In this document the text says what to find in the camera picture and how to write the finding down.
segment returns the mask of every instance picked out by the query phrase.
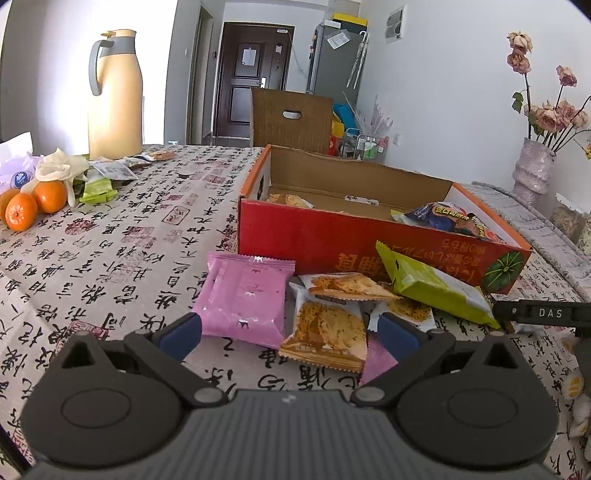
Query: gray refrigerator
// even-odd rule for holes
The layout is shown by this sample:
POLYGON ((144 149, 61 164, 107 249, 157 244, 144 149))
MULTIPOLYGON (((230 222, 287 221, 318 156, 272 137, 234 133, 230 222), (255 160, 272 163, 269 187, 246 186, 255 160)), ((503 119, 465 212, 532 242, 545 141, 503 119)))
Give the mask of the gray refrigerator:
POLYGON ((353 88, 355 76, 347 88, 347 81, 355 64, 359 44, 363 40, 357 33, 349 33, 351 40, 345 45, 334 49, 328 39, 334 37, 340 29, 326 25, 318 25, 310 55, 307 93, 329 97, 335 103, 347 103, 345 95, 353 107, 357 104, 357 89, 353 88))

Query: thermos handle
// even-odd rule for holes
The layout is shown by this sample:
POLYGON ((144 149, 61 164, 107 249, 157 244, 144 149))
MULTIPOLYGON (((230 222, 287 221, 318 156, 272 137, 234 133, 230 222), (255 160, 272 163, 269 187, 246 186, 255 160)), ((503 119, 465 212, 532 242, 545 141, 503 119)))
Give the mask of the thermos handle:
POLYGON ((99 60, 99 50, 101 47, 109 48, 112 47, 114 42, 112 40, 99 40, 96 41, 90 51, 90 60, 88 62, 88 79, 90 81, 90 89, 92 94, 97 97, 102 93, 102 86, 99 83, 99 79, 96 76, 96 62, 99 60))

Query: brown door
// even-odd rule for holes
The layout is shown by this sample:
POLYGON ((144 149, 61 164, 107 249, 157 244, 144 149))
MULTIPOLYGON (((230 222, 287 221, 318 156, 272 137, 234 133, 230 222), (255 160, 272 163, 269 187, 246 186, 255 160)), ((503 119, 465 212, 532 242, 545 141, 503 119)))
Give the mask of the brown door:
POLYGON ((251 88, 283 90, 294 27, 226 23, 217 97, 216 137, 248 138, 251 88))

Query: calligraphy tablecloth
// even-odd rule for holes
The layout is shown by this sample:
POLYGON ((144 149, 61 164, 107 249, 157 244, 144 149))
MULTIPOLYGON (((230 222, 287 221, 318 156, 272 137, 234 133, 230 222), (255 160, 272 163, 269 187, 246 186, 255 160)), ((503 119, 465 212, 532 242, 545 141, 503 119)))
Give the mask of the calligraphy tablecloth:
MULTIPOLYGON (((238 189, 262 149, 171 150, 175 159, 141 170, 111 202, 66 207, 24 233, 0 229, 0 423, 29 460, 20 412, 67 338, 78 330, 120 339, 137 328, 163 328, 191 309, 207 276, 207 253, 235 249, 238 189)), ((580 301, 537 254, 512 294, 580 301)), ((437 323, 459 339, 486 334, 447 314, 437 323)), ((513 340, 560 411, 547 465, 563 478, 582 478, 587 464, 579 442, 567 438, 570 405, 559 395, 576 363, 550 330, 513 340)), ((237 388, 338 388, 348 396, 358 383, 358 375, 226 338, 203 339, 184 363, 230 395, 237 388)), ((0 455, 0 479, 15 477, 0 455)))

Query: orange fruit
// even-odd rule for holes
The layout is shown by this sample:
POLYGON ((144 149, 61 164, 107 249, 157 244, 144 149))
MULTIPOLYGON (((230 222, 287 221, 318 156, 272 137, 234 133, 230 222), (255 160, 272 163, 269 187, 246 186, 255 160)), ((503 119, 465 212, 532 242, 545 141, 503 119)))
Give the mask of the orange fruit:
POLYGON ((40 181, 33 189, 33 196, 43 213, 59 212, 68 200, 66 186, 61 180, 40 181))
POLYGON ((19 192, 19 189, 8 189, 0 195, 0 220, 2 220, 2 223, 6 224, 6 207, 8 206, 8 202, 19 192))
POLYGON ((10 230, 24 232, 35 223, 37 201, 28 193, 16 194, 6 207, 6 223, 10 230))

